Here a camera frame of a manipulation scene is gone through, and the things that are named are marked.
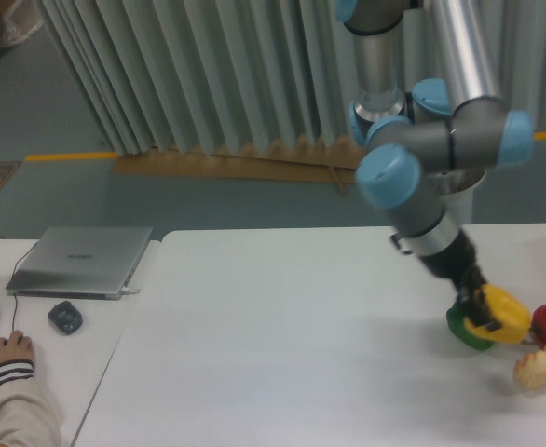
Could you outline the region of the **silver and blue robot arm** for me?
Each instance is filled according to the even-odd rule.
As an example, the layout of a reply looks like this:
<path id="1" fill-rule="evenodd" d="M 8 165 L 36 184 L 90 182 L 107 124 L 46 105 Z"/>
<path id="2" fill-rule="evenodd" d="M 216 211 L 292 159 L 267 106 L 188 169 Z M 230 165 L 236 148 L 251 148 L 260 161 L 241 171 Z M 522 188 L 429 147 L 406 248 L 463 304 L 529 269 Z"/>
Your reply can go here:
<path id="1" fill-rule="evenodd" d="M 443 76 L 435 95 L 400 90 L 394 35 L 405 13 L 423 7 L 438 39 Z M 437 278 L 449 280 L 466 329 L 517 344 L 529 332 L 528 310 L 484 277 L 476 250 L 440 199 L 432 176 L 526 162 L 534 148 L 526 112 L 510 111 L 472 1 L 339 1 L 336 18 L 353 35 L 359 94 L 349 108 L 354 138 L 365 149 L 356 183 L 395 229 L 394 245 Z"/>

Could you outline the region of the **beige sleeved forearm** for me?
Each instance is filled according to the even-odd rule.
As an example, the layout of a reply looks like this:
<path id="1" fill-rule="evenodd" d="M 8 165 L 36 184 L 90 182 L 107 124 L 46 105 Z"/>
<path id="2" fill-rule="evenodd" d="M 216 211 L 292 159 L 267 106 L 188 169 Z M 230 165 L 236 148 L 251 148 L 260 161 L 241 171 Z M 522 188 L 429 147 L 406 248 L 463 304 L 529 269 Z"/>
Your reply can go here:
<path id="1" fill-rule="evenodd" d="M 60 427 L 28 359 L 0 363 L 0 446 L 59 446 Z"/>

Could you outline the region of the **person's hand on mouse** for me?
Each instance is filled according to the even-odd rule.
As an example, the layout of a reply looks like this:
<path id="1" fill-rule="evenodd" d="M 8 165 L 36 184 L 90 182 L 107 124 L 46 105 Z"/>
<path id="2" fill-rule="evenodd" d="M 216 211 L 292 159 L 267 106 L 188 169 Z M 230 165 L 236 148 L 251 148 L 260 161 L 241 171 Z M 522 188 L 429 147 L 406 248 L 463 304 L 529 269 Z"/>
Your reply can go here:
<path id="1" fill-rule="evenodd" d="M 13 331 L 8 338 L 0 337 L 0 365 L 17 361 L 34 362 L 34 345 L 22 331 Z"/>

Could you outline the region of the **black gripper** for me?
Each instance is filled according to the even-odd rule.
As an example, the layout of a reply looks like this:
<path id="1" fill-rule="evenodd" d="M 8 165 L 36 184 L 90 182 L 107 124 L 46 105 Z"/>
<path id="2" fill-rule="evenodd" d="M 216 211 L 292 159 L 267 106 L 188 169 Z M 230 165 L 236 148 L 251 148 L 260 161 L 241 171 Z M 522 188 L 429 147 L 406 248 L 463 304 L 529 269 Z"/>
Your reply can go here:
<path id="1" fill-rule="evenodd" d="M 453 284 L 457 304 L 474 327 L 489 332 L 497 329 L 497 320 L 485 299 L 486 278 L 477 264 L 475 246 L 464 230 L 445 249 L 419 259 L 435 277 Z"/>

